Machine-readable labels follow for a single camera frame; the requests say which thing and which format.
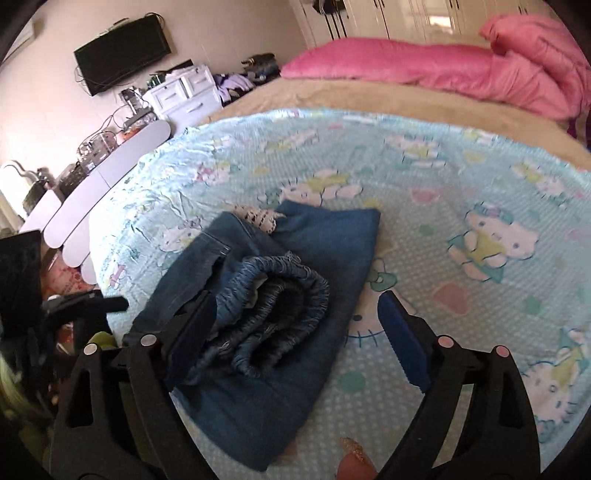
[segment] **light blue bedsheet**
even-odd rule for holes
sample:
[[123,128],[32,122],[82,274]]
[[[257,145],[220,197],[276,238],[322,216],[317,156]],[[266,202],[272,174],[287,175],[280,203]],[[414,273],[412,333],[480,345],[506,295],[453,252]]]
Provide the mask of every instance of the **light blue bedsheet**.
[[547,465],[591,403],[590,181],[544,150],[474,129],[273,111],[189,128],[145,155],[94,209],[92,259],[103,292],[130,302],[109,319],[120,339],[183,248],[233,204],[377,207],[375,261],[349,336],[292,447],[251,472],[189,423],[205,458],[222,479],[332,479],[339,439],[351,437],[383,466],[421,401],[377,318],[378,296],[394,290],[436,333],[511,349]]

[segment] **denim fabric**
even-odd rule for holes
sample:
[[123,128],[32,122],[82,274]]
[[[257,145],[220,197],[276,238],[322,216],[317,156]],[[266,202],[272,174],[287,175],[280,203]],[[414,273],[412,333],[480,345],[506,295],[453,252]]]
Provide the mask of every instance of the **denim fabric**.
[[[250,302],[256,280],[267,280]],[[217,319],[186,385],[196,385],[205,370],[226,363],[248,377],[260,377],[306,338],[324,318],[329,285],[318,273],[288,253],[282,257],[250,257],[217,295]]]
[[[271,236],[228,213],[214,220],[170,267],[126,336],[132,342],[145,333],[162,330],[203,288],[217,297],[247,257],[282,257],[292,252],[328,281],[330,296],[324,319],[266,376],[252,378],[232,372],[206,376],[198,385],[175,389],[183,407],[210,440],[238,462],[259,471],[266,470],[285,451],[320,395],[371,266],[379,225],[379,212],[373,209],[331,212],[284,202],[277,211],[285,218],[277,219]],[[301,288],[293,280],[280,283],[269,284],[269,292],[297,292]],[[218,320],[226,305],[218,308]],[[305,309],[309,304],[299,306],[293,300],[290,306]],[[278,332],[277,339],[283,333],[287,330]],[[252,355],[251,345],[241,346],[246,358]]]

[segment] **pink pillow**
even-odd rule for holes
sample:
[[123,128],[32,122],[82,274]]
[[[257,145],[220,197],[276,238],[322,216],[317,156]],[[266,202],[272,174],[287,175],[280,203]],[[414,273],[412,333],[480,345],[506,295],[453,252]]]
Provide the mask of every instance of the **pink pillow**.
[[541,66],[517,53],[500,56],[469,45],[343,38],[305,51],[284,66],[281,75],[288,79],[363,79],[420,85],[478,100],[510,103],[552,119],[571,117],[563,92]]
[[575,118],[591,105],[591,67],[569,30],[542,15],[499,15],[480,30],[494,52],[517,52],[558,83]]

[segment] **television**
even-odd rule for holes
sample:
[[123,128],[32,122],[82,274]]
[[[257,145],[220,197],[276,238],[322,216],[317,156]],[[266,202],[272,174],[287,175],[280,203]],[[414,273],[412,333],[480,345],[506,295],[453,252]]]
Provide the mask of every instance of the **television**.
[[160,18],[148,14],[109,30],[74,52],[91,96],[116,86],[170,53]]

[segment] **white wardrobe door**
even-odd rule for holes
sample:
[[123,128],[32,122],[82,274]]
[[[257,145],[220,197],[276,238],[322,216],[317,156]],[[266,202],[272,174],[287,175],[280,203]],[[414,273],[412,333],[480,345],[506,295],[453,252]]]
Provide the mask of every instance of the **white wardrobe door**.
[[392,40],[425,43],[418,3],[414,0],[379,0]]
[[295,18],[297,19],[298,25],[300,26],[300,30],[304,35],[306,46],[308,48],[314,48],[316,46],[314,34],[312,33],[312,29],[310,27],[310,23],[308,22],[308,17],[306,16],[303,5],[300,3],[300,0],[289,0],[289,2],[292,10],[295,13]]
[[460,33],[453,1],[417,0],[427,43],[446,43],[446,37]]
[[311,35],[316,47],[320,47],[338,38],[346,37],[349,35],[349,31],[353,30],[346,11],[341,11],[340,16],[336,13],[322,15],[314,10],[311,3],[302,3],[301,9],[308,23],[308,35]]
[[388,38],[388,30],[378,0],[345,0],[351,32],[349,37]]
[[462,35],[478,35],[486,20],[494,13],[489,13],[485,0],[453,0],[457,8]]
[[519,13],[518,0],[487,0],[487,6],[491,12],[491,16]]
[[543,0],[522,0],[521,8],[525,14],[538,14],[550,17],[553,13],[552,7]]

